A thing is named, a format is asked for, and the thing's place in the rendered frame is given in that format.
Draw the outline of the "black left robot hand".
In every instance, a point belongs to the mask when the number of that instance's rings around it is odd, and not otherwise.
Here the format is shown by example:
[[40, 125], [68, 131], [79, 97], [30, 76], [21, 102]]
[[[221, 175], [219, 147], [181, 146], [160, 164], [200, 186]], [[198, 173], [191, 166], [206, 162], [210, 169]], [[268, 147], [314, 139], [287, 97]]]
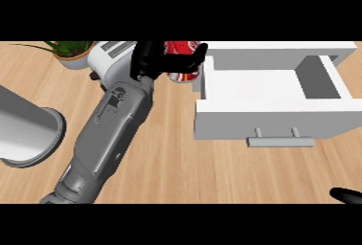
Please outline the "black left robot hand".
[[167, 41], [139, 41], [132, 55], [130, 77], [157, 79], [163, 73], [193, 73], [198, 71], [209, 50], [209, 44], [200, 41], [193, 55], [172, 55], [166, 53]]

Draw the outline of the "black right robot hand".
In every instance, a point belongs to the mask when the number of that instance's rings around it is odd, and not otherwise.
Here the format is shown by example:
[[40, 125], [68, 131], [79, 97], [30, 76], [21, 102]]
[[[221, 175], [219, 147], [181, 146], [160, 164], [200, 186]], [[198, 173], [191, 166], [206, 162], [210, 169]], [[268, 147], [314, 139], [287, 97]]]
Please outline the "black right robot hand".
[[331, 188], [330, 195], [346, 204], [362, 204], [362, 193], [357, 190]]

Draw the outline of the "red soda can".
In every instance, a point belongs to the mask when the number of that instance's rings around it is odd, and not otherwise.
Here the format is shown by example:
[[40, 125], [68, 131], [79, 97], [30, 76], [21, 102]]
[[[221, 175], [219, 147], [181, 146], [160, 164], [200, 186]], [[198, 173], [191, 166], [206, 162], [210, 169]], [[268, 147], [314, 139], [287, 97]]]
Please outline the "red soda can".
[[[166, 42], [166, 53], [172, 55], [193, 55], [200, 46], [200, 41], [167, 41]], [[169, 73], [170, 80], [176, 83], [190, 83], [198, 76], [200, 71], [193, 73]]]

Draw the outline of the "white drawer cabinet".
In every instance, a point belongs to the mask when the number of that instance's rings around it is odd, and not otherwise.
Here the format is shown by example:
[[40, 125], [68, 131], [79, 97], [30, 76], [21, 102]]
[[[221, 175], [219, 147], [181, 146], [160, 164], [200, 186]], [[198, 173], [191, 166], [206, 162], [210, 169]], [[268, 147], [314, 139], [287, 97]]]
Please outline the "white drawer cabinet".
[[352, 41], [207, 41], [218, 70], [295, 70], [306, 56], [339, 65], [357, 50]]

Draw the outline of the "white open drawer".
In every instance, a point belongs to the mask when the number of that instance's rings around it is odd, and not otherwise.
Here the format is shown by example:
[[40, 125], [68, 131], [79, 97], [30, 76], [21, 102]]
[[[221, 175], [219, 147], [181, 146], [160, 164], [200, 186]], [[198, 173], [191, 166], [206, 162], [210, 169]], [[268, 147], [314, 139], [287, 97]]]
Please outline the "white open drawer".
[[348, 89], [328, 56], [306, 56], [292, 70], [219, 70], [204, 63], [194, 138], [255, 135], [328, 139], [362, 126], [362, 99]]

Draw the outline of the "white toaster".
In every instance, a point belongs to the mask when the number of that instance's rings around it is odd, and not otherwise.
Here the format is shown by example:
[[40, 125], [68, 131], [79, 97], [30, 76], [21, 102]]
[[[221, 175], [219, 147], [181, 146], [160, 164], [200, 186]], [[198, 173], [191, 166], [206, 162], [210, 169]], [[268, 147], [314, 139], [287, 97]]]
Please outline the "white toaster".
[[130, 77], [135, 41], [99, 41], [88, 54], [91, 79], [98, 80], [107, 91], [117, 82], [135, 82]]

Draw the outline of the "potted green plant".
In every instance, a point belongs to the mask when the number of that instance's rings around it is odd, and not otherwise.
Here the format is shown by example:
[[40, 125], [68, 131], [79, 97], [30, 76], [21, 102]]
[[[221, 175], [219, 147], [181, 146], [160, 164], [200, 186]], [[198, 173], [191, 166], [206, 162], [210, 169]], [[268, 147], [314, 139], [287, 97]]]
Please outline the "potted green plant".
[[46, 41], [48, 47], [24, 44], [52, 53], [55, 59], [70, 70], [82, 70], [88, 67], [88, 55], [97, 44], [95, 41]]

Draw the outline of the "grey metal pot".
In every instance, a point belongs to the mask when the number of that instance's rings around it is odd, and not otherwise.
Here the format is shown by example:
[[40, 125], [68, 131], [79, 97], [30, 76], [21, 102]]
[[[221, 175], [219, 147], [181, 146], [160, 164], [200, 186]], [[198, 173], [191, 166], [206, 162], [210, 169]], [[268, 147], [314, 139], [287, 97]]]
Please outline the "grey metal pot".
[[39, 107], [0, 85], [0, 160], [9, 167], [33, 167], [58, 149], [67, 131], [63, 114]]

